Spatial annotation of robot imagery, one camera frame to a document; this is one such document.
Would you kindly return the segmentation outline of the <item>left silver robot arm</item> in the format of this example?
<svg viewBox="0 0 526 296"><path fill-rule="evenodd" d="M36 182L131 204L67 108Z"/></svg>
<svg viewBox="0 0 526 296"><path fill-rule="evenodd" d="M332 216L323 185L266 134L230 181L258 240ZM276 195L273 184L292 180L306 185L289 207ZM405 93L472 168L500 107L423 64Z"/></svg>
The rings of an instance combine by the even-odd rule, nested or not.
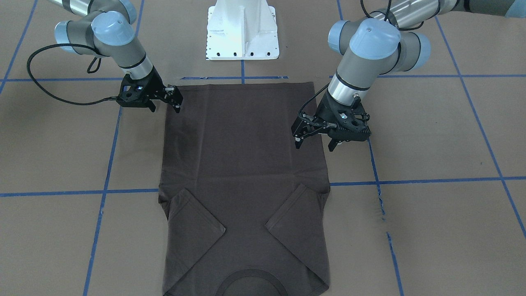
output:
<svg viewBox="0 0 526 296"><path fill-rule="evenodd" d="M328 34L329 47L342 55L313 116L302 109L291 126L295 148L318 134L330 137L329 150L342 142L364 142L371 131L362 106L379 75L407 72L429 59L429 39L416 30L424 21L449 12L524 18L524 0L397 0L386 8L364 11L365 18L338 21Z"/></svg>

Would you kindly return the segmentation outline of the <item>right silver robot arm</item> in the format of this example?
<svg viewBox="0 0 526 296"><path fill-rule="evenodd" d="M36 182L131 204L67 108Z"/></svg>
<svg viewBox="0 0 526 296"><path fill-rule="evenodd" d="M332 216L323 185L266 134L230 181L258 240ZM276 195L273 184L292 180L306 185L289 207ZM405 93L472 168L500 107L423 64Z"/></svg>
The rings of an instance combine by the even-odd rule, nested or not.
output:
<svg viewBox="0 0 526 296"><path fill-rule="evenodd" d="M148 108L160 100L180 112L183 96L176 86L165 86L133 28L138 13L129 0L54 0L80 17L55 26L55 39L66 52L111 57L124 72L116 102L122 107Z"/></svg>

